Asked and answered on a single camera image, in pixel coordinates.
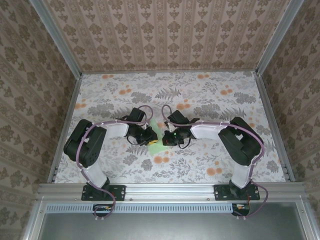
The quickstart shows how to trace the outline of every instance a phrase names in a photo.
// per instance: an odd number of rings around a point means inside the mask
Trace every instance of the green object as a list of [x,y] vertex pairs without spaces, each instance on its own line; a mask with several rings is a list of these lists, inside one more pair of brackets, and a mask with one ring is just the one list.
[[150,154],[153,156],[159,152],[165,151],[167,146],[162,144],[162,132],[154,118],[150,120],[149,126],[152,127],[152,130],[155,131],[156,135],[158,136],[158,141],[156,143],[147,146]]

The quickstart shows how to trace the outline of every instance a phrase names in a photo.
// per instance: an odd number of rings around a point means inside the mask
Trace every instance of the floral wallpaper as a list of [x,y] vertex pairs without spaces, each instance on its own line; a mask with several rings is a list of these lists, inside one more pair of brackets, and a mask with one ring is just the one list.
[[82,72],[254,69],[289,0],[44,0]]
[[[164,132],[164,104],[189,120],[230,121],[243,118],[263,139],[264,157],[253,172],[257,182],[284,182],[284,173],[252,72],[179,72],[84,74],[68,135],[81,119],[94,123],[130,114],[150,105]],[[193,139],[186,149],[168,147],[151,155],[146,146],[124,137],[105,140],[99,163],[112,183],[228,182],[234,161],[220,140]],[[85,183],[76,163],[62,155],[55,183]]]
[[22,236],[75,79],[29,1],[0,1],[0,239]]
[[320,221],[319,1],[304,1],[262,77],[295,177]]

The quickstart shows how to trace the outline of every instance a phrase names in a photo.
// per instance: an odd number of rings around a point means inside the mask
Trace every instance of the purple cable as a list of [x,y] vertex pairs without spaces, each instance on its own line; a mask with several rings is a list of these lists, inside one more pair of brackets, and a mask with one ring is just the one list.
[[79,147],[76,151],[76,155],[75,155],[75,162],[76,162],[76,165],[80,168],[80,171],[83,175],[83,177],[86,179],[86,181],[92,186],[94,187],[95,189],[99,190],[99,191],[102,191],[106,194],[108,194],[111,198],[112,198],[112,201],[113,201],[113,204],[112,204],[112,208],[110,210],[110,212],[105,216],[105,218],[109,217],[110,214],[114,211],[115,207],[116,207],[116,198],[111,194],[111,192],[105,190],[105,189],[102,189],[101,187],[98,187],[97,185],[95,185],[93,182],[90,181],[89,177],[86,175],[85,171],[84,171],[84,167],[80,164],[79,162],[79,155],[80,155],[80,150],[85,142],[85,139],[87,138],[88,134],[90,133],[90,131],[96,127],[96,126],[100,126],[100,125],[112,125],[112,124],[118,124],[118,123],[123,123],[123,124],[144,124],[144,123],[149,123],[150,120],[152,119],[152,117],[154,116],[154,110],[148,106],[148,105],[142,105],[140,107],[138,107],[138,109],[142,108],[142,107],[147,107],[151,110],[151,116],[145,120],[145,121],[140,121],[140,122],[136,122],[136,121],[123,121],[123,120],[112,120],[112,121],[103,121],[103,122],[98,122],[98,123],[95,123],[93,124],[91,127],[88,128],[88,130],[85,132],[85,134],[83,135],[81,141],[80,141],[80,144],[79,144]]
[[234,125],[234,124],[231,124],[231,123],[228,123],[228,122],[209,122],[209,121],[202,121],[202,122],[195,122],[195,123],[189,123],[189,124],[177,124],[177,123],[174,123],[174,122],[171,122],[166,116],[165,116],[165,113],[164,113],[164,108],[165,107],[168,107],[169,110],[170,110],[170,114],[172,113],[172,109],[171,107],[168,105],[168,104],[165,104],[162,106],[161,108],[161,113],[162,113],[162,117],[170,124],[174,125],[174,126],[177,126],[177,127],[186,127],[186,126],[197,126],[197,125],[218,125],[218,126],[228,126],[228,127],[233,127],[235,129],[239,129],[247,134],[249,134],[250,136],[252,136],[261,146],[261,153],[258,155],[258,157],[256,157],[253,161],[252,161],[252,164],[251,164],[251,168],[250,168],[250,172],[249,172],[249,179],[251,180],[252,184],[254,184],[255,186],[259,187],[259,188],[262,188],[264,191],[265,191],[265,198],[261,204],[261,206],[253,213],[247,215],[247,216],[242,216],[243,218],[248,218],[248,217],[251,217],[253,215],[255,215],[258,211],[260,211],[260,209],[266,204],[267,202],[267,199],[268,199],[268,196],[269,196],[269,192],[268,190],[264,187],[264,186],[261,186],[260,184],[258,183],[255,183],[253,180],[252,180],[252,174],[253,174],[253,171],[254,171],[254,168],[255,168],[255,165],[256,165],[256,162],[262,158],[262,156],[265,154],[265,146],[264,144],[262,143],[262,141],[260,141],[260,139],[254,134],[252,133],[251,131],[241,127],[241,126],[237,126],[237,125]]

